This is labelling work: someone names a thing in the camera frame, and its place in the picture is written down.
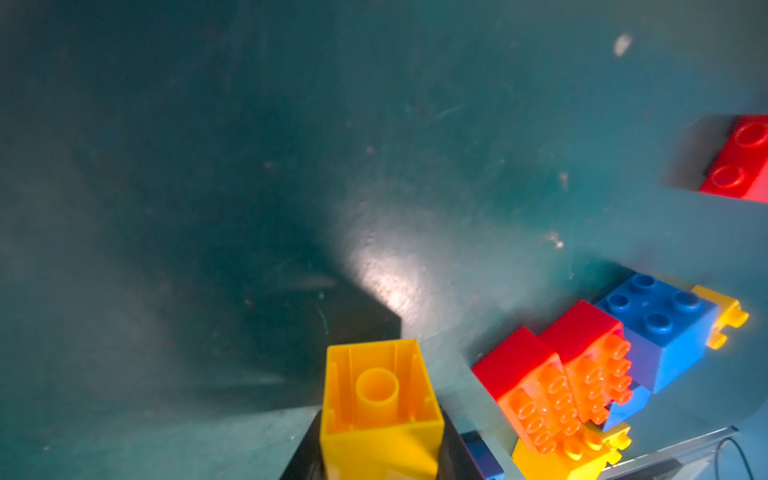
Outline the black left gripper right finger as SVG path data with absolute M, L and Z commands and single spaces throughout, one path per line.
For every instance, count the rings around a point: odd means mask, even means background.
M 437 480 L 483 480 L 461 435 L 448 413 L 441 408 L 444 434 L 438 459 Z

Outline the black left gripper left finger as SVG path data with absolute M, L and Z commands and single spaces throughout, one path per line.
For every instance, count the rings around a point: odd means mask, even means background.
M 326 479 L 320 445 L 321 414 L 322 412 L 319 411 L 315 415 L 296 451 L 280 476 L 280 480 Z

